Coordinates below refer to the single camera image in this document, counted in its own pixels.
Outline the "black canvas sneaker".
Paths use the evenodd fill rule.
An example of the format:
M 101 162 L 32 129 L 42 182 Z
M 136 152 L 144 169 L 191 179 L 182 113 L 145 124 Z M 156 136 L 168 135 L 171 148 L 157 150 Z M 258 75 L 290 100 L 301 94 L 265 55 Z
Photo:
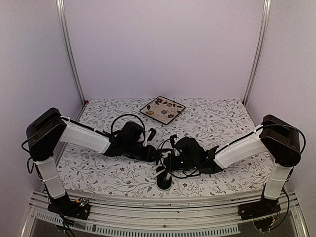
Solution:
M 162 152 L 164 151 L 171 151 L 170 149 L 163 149 Z M 171 173 L 170 170 L 170 155 L 168 156 L 167 159 L 165 159 L 164 164 L 166 165 L 166 170 L 169 172 L 169 174 Z M 162 175 L 159 175 L 158 178 L 156 178 L 156 183 L 157 183 L 157 187 L 161 190 L 161 191 L 167 191 L 171 188 L 172 185 L 172 178 L 170 178 L 168 181 L 163 181 L 162 180 Z

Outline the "white shoelace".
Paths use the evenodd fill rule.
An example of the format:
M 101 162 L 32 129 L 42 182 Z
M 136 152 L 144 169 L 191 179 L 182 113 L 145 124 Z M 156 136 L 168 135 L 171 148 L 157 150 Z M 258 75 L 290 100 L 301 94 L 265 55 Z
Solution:
M 152 169 L 156 173 L 155 174 L 152 173 L 148 175 L 148 178 L 150 179 L 158 178 L 159 175 L 162 175 L 163 181 L 168 181 L 171 178 L 171 175 L 166 170 L 166 165 L 164 164 L 165 159 L 167 159 L 170 154 L 171 154 L 171 151 L 164 151 L 159 155 L 158 163 Z

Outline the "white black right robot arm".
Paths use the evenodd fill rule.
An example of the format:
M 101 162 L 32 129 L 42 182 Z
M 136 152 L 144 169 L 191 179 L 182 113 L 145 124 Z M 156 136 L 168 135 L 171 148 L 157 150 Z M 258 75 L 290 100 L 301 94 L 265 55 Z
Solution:
M 172 171 L 184 169 L 193 173 L 216 174 L 246 158 L 269 153 L 274 159 L 270 175 L 265 183 L 263 198 L 255 205 L 259 215 L 266 215 L 274 208 L 281 189 L 291 170 L 300 162 L 306 147 L 303 132 L 273 115 L 266 115 L 262 123 L 248 134 L 208 151 L 191 137 L 171 143 L 177 154 L 170 155 Z

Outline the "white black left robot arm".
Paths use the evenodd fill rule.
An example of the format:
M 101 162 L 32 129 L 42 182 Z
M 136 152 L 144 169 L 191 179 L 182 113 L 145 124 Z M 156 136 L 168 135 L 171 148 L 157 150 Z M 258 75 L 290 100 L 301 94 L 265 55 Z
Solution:
M 65 197 L 66 190 L 53 158 L 59 143 L 88 148 L 107 157 L 125 156 L 153 162 L 158 152 L 148 141 L 155 134 L 156 131 L 150 129 L 149 135 L 146 135 L 144 123 L 133 121 L 126 122 L 117 131 L 111 127 L 110 132 L 102 132 L 62 116 L 57 108 L 50 108 L 27 127 L 27 140 L 23 144 L 28 145 L 25 150 L 30 154 L 48 193 L 55 199 L 54 206 L 62 214 L 70 214 L 73 203 Z

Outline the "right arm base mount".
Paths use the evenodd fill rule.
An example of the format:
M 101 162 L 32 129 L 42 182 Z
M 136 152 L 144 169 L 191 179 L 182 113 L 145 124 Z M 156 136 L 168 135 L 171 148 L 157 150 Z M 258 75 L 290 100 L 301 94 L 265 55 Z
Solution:
M 271 215 L 280 210 L 278 199 L 272 200 L 263 197 L 259 201 L 239 205 L 237 213 L 242 220 L 248 220 Z

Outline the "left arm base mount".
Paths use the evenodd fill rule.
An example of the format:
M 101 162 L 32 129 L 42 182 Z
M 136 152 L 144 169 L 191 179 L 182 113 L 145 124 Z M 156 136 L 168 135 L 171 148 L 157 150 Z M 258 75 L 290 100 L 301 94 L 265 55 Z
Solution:
M 79 198 L 77 200 L 70 200 L 69 196 L 65 195 L 57 199 L 52 198 L 47 210 L 61 216 L 87 220 L 91 209 L 89 203 L 89 199 Z

